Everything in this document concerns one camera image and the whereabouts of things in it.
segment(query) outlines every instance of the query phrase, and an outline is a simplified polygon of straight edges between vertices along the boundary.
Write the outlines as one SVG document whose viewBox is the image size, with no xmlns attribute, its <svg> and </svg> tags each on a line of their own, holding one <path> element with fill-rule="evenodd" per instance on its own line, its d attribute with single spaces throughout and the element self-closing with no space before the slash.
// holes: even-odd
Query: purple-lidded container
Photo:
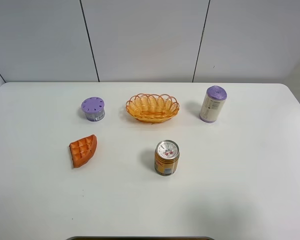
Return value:
<svg viewBox="0 0 300 240">
<path fill-rule="evenodd" d="M 216 85 L 209 87 L 201 107 L 201 120 L 209 124 L 215 122 L 226 99 L 227 92 L 222 87 Z"/>
<path fill-rule="evenodd" d="M 81 109 L 85 113 L 86 119 L 92 122 L 99 121 L 105 116 L 105 102 L 97 96 L 84 100 Z"/>
</svg>

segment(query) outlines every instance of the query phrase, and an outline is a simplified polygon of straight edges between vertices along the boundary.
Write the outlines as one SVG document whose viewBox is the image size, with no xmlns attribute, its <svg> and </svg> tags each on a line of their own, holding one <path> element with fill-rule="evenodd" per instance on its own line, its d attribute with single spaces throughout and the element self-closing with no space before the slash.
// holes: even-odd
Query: small container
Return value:
<svg viewBox="0 0 300 240">
<path fill-rule="evenodd" d="M 200 118 L 206 123 L 213 123 L 227 99 L 227 92 L 220 86 L 211 86 L 206 90 L 201 107 Z"/>
<path fill-rule="evenodd" d="M 154 169 L 160 175 L 172 175 L 177 169 L 179 156 L 179 147 L 174 141 L 159 142 L 154 152 Z"/>
<path fill-rule="evenodd" d="M 81 109 L 85 113 L 86 119 L 92 122 L 99 121 L 105 116 L 105 102 L 97 96 L 84 100 Z"/>
</svg>

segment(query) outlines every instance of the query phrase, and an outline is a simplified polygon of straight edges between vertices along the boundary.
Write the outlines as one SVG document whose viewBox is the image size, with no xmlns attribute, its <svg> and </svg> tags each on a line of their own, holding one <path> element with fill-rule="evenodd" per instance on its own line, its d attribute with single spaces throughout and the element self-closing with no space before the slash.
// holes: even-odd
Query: orange basket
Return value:
<svg viewBox="0 0 300 240">
<path fill-rule="evenodd" d="M 140 93 L 126 102 L 125 109 L 141 122 L 163 123 L 178 114 L 179 103 L 167 94 Z"/>
</svg>

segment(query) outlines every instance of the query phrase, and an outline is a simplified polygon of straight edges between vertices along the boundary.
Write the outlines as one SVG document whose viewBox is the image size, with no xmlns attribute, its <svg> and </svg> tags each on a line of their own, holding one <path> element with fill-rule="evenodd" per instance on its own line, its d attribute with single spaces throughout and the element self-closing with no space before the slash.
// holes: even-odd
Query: can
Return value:
<svg viewBox="0 0 300 240">
<path fill-rule="evenodd" d="M 179 146 L 174 141 L 159 142 L 154 152 L 154 169 L 160 175 L 172 175 L 177 169 L 179 156 Z"/>
<path fill-rule="evenodd" d="M 86 119 L 92 122 L 100 121 L 105 117 L 105 102 L 102 98 L 93 96 L 83 101 L 81 109 Z"/>
<path fill-rule="evenodd" d="M 200 111 L 200 118 L 206 123 L 217 120 L 222 107 L 227 99 L 227 92 L 220 86 L 211 86 L 206 90 Z"/>
</svg>

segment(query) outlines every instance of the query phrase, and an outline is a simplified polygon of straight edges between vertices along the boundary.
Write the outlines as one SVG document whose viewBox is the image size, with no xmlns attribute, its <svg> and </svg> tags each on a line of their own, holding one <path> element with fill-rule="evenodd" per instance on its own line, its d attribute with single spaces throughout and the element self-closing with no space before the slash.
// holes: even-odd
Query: purple lid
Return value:
<svg viewBox="0 0 300 240">
<path fill-rule="evenodd" d="M 211 86 L 206 90 L 206 94 L 214 100 L 222 101 L 227 99 L 227 92 L 220 86 Z"/>
<path fill-rule="evenodd" d="M 87 114 L 95 114 L 100 112 L 105 107 L 105 102 L 102 98 L 94 96 L 89 97 L 81 104 L 81 109 Z"/>
</svg>

